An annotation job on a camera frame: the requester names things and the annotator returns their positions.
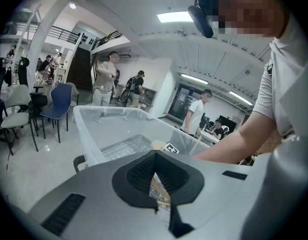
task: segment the staircase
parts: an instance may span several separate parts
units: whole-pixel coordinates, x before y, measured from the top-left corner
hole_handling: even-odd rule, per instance
[[[92,91],[90,52],[88,50],[77,48],[69,67],[66,82],[75,84],[78,90]]]

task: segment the ceiling light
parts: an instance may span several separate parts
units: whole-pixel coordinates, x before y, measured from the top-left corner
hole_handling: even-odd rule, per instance
[[[250,103],[249,101],[247,101],[246,99],[242,98],[241,96],[237,95],[235,92],[230,91],[229,94],[232,94],[233,96],[235,96],[236,98],[239,98],[240,100],[244,101],[245,103],[247,103],[248,105],[252,106],[253,104]]]
[[[157,15],[161,23],[166,22],[193,22],[187,11],[169,12]]]
[[[188,79],[191,79],[191,80],[194,80],[194,81],[206,84],[206,85],[209,83],[208,81],[204,81],[202,79],[199,79],[199,78],[196,78],[194,76],[187,75],[187,74],[181,74],[181,76],[184,77],[184,78],[188,78]]]

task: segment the pillar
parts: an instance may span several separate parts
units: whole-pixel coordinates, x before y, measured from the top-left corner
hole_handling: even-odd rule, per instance
[[[27,67],[27,82],[30,91],[33,88],[35,70],[45,39],[50,28],[70,1],[71,0],[57,0],[43,18],[34,34],[27,54],[27,58],[29,59],[29,65]]]

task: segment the transparent plastic bin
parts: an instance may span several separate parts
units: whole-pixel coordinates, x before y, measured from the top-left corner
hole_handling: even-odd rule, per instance
[[[76,106],[87,166],[163,148],[194,156],[209,146],[138,108]]]

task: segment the floor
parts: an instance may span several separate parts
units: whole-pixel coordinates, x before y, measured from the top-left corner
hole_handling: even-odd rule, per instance
[[[79,105],[91,102],[91,92],[79,91]],[[118,105],[117,100],[111,101],[111,106]],[[14,139],[13,133],[9,134],[9,139],[14,139],[14,156],[10,155],[6,143],[0,142],[0,191],[6,202],[28,212],[40,198],[76,173],[73,160],[84,154],[84,149],[72,114],[68,118],[68,131],[65,118],[60,122],[61,143],[51,123],[45,123],[46,139],[42,128],[39,129],[39,137],[35,136],[39,152],[35,150],[29,125],[17,130],[18,139]],[[173,127],[176,125],[166,118],[161,120]],[[106,141],[115,142],[110,139],[113,136],[108,136]]]

